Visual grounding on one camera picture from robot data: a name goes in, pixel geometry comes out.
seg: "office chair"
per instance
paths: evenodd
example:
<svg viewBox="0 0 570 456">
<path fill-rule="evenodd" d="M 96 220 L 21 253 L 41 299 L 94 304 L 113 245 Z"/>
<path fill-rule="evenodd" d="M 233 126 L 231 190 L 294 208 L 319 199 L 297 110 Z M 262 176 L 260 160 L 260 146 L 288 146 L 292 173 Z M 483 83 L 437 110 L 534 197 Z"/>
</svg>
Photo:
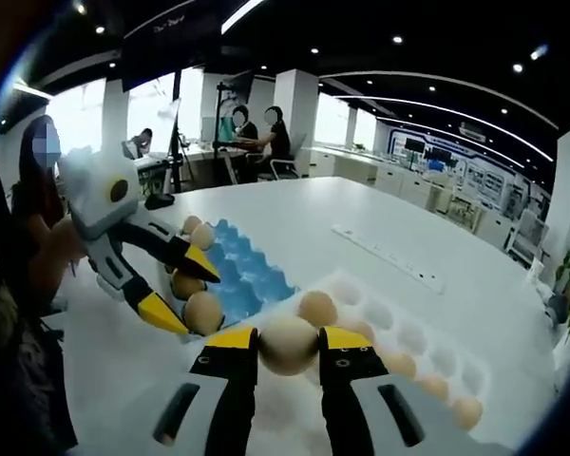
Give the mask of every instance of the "office chair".
<svg viewBox="0 0 570 456">
<path fill-rule="evenodd" d="M 504 251 L 511 257 L 517 257 L 527 265 L 534 257 L 542 257 L 542 241 L 549 227 L 529 209 L 523 209 L 520 222 L 509 238 Z"/>
<path fill-rule="evenodd" d="M 291 142 L 289 149 L 290 159 L 270 159 L 269 164 L 272 173 L 260 173 L 257 175 L 259 181 L 280 181 L 285 179 L 300 179 L 300 175 L 295 169 L 295 159 L 297 154 L 302 149 L 302 144 L 306 140 L 306 133 L 296 135 Z"/>
</svg>

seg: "white table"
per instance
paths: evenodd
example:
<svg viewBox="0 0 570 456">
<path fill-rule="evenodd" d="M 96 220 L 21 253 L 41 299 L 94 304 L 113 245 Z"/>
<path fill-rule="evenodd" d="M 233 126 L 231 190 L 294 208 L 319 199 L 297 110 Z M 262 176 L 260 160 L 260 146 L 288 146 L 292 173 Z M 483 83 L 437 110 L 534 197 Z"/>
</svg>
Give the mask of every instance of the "white table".
<svg viewBox="0 0 570 456">
<path fill-rule="evenodd" d="M 225 218 L 304 288 L 337 268 L 359 276 L 489 365 L 492 392 L 473 435 L 516 447 L 553 400 L 553 355 L 542 302 L 523 286 L 525 271 L 467 231 L 403 200 L 339 178 L 280 180 L 199 190 L 176 196 L 155 214 L 181 225 L 195 214 Z M 331 231 L 341 224 L 438 271 L 443 294 Z M 156 262 L 125 248 L 125 256 L 158 286 Z M 66 327 L 66 388 L 81 440 L 118 420 L 121 407 L 184 359 L 179 339 L 155 331 L 94 285 L 79 269 L 80 293 Z"/>
</svg>

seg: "white egg tray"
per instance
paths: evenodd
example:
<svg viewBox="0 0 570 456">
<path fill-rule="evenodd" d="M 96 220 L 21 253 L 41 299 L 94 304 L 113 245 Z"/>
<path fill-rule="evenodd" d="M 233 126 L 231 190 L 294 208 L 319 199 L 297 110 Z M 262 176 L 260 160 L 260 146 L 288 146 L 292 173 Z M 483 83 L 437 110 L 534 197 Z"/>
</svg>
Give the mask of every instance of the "white egg tray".
<svg viewBox="0 0 570 456">
<path fill-rule="evenodd" d="M 485 406 L 491 383 L 485 362 L 343 271 L 324 277 L 240 324 L 261 331 L 274 317 L 296 314 L 300 299 L 311 290 L 330 295 L 339 319 L 361 319 L 369 323 L 375 334 L 374 347 L 411 355 L 417 368 L 414 380 L 432 372 L 444 378 L 448 383 L 449 406 L 461 397 L 474 397 Z M 200 354 L 204 342 L 203 338 L 184 347 L 191 362 Z M 247 454 L 331 455 L 321 415 L 318 363 L 292 377 L 279 377 L 266 370 L 261 362 L 258 364 L 256 417 Z"/>
</svg>

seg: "ceiling light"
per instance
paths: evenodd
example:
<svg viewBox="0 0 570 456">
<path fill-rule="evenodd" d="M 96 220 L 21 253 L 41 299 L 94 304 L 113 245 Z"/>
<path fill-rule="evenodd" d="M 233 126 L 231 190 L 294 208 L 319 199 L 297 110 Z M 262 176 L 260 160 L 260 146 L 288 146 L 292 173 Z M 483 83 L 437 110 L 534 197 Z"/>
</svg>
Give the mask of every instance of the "ceiling light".
<svg viewBox="0 0 570 456">
<path fill-rule="evenodd" d="M 48 95 L 46 92 L 43 92 L 41 90 L 36 90 L 35 88 L 31 88 L 27 85 L 15 83 L 12 85 L 12 88 L 14 88 L 15 90 L 19 90 L 21 92 L 29 93 L 31 95 L 36 95 L 37 97 L 46 98 L 47 100 L 53 99 L 52 95 Z"/>
<path fill-rule="evenodd" d="M 540 59 L 544 54 L 547 53 L 547 50 L 549 50 L 549 46 L 548 45 L 541 45 L 538 46 L 536 49 L 534 49 L 534 52 L 532 52 L 530 54 L 530 58 L 532 60 L 538 60 Z"/>
<path fill-rule="evenodd" d="M 221 25 L 221 34 L 226 33 L 234 24 L 240 21 L 243 17 L 251 12 L 253 8 L 262 3 L 264 0 L 249 0 L 242 7 L 237 9 L 235 13 L 230 16 L 226 22 Z"/>
<path fill-rule="evenodd" d="M 457 114 L 459 116 L 466 117 L 467 119 L 470 119 L 471 121 L 475 121 L 475 122 L 479 122 L 480 124 L 487 125 L 491 128 L 494 128 L 494 129 L 500 131 L 501 133 L 504 133 L 505 135 L 510 136 L 511 138 L 519 141 L 520 143 L 527 145 L 528 147 L 530 147 L 535 152 L 541 154 L 543 157 L 545 157 L 550 162 L 554 163 L 554 161 L 551 157 L 549 157 L 547 154 L 542 152 L 536 145 L 532 144 L 531 142 L 526 141 L 524 138 L 521 138 L 521 137 L 517 136 L 516 134 L 511 133 L 510 131 L 507 131 L 502 127 L 499 127 L 499 126 L 495 125 L 494 123 L 490 123 L 490 122 L 485 121 L 483 119 L 479 119 L 477 117 L 470 116 L 468 114 L 465 114 L 464 112 L 455 111 L 454 109 L 448 109 L 446 107 L 437 106 L 435 104 L 414 102 L 412 100 L 401 100 L 398 98 L 387 98 L 387 97 L 375 97 L 375 96 L 371 96 L 371 95 L 336 95 L 334 98 L 338 98 L 340 100 L 348 100 L 348 99 L 379 100 L 379 101 L 383 101 L 383 102 L 402 103 L 405 105 L 416 105 L 416 106 L 430 107 L 432 109 L 438 109 L 440 111 L 449 112 L 450 114 Z"/>
<path fill-rule="evenodd" d="M 443 133 L 443 134 L 448 135 L 448 136 L 453 136 L 454 138 L 457 138 L 457 139 L 459 139 L 459 140 L 463 140 L 463 141 L 466 141 L 466 142 L 468 142 L 468 143 L 472 143 L 473 145 L 477 145 L 478 147 L 481 147 L 481 148 L 487 150 L 488 152 L 491 152 L 491 153 L 494 154 L 494 155 L 498 155 L 499 157 L 502 157 L 503 159 L 505 159 L 505 160 L 507 160 L 507 161 L 509 161 L 509 162 L 512 162 L 513 164 L 517 164 L 520 168 L 525 168 L 525 166 L 523 166 L 521 163 L 518 163 L 518 162 L 514 161 L 513 159 L 508 158 L 506 155 L 501 154 L 500 152 L 498 152 L 498 151 L 496 151 L 496 150 L 494 150 L 494 149 L 489 148 L 487 145 L 483 145 L 483 144 L 481 144 L 480 142 L 474 142 L 474 141 L 469 140 L 469 139 L 467 139 L 467 138 L 463 138 L 462 136 L 456 135 L 456 134 L 454 134 L 454 133 L 450 133 L 449 131 L 440 130 L 439 128 L 434 128 L 434 127 L 432 127 L 432 126 L 422 125 L 422 124 L 414 123 L 414 122 L 395 121 L 394 119 L 390 119 L 390 118 L 388 118 L 388 117 L 378 117 L 378 118 L 376 118 L 376 119 L 378 119 L 379 121 L 398 122 L 399 124 L 407 124 L 407 125 L 412 125 L 412 126 L 418 126 L 418 127 L 420 127 L 420 128 L 427 128 L 427 129 L 429 129 L 429 130 L 437 131 L 437 132 L 439 132 L 439 133 Z"/>
</svg>

